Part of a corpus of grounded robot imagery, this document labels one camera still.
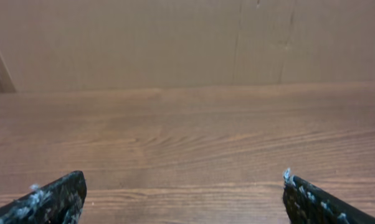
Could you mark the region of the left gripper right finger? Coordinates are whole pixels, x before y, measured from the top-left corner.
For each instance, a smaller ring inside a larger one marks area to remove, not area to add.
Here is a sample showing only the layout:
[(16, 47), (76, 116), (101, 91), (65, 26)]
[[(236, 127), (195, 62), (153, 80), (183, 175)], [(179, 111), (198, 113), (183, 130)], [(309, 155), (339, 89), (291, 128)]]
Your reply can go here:
[(375, 224), (375, 217), (351, 206), (287, 168), (283, 172), (283, 204), (294, 224)]

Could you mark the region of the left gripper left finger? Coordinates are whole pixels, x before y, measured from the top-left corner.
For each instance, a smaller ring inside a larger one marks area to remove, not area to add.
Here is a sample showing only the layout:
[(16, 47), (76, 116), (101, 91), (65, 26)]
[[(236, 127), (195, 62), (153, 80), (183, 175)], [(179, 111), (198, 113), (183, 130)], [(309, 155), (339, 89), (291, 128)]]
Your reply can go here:
[(82, 171), (73, 171), (0, 207), (0, 224), (77, 224), (87, 185)]

